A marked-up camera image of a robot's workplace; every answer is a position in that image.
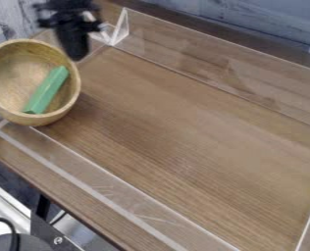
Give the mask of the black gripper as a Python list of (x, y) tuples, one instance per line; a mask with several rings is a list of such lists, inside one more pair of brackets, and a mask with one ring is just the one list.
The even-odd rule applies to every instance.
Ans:
[(90, 53), (87, 32), (103, 31), (101, 8), (93, 0), (46, 0), (34, 3), (39, 27), (57, 28), (57, 38), (73, 61), (81, 61)]

